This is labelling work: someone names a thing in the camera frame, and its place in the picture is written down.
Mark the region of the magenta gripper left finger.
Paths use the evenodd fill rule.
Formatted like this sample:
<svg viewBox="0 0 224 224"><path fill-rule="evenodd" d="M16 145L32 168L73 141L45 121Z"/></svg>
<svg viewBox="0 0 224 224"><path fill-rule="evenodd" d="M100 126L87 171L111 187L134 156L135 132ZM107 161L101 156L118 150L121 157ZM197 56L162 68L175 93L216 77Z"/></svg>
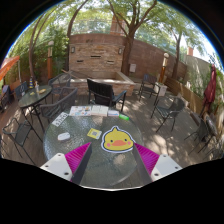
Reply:
<svg viewBox="0 0 224 224"><path fill-rule="evenodd" d="M67 154L57 153L41 169L79 185L91 153L92 144L86 143Z"/></svg>

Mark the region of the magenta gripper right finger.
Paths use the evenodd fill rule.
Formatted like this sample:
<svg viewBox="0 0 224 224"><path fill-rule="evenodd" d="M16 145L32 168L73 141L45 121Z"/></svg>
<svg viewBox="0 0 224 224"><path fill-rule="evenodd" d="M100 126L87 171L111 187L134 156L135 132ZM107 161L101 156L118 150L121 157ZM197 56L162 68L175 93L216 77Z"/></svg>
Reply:
<svg viewBox="0 0 224 224"><path fill-rule="evenodd" d="M167 154L158 155L154 151L135 143L133 155L137 170L144 183L151 183L182 169Z"/></svg>

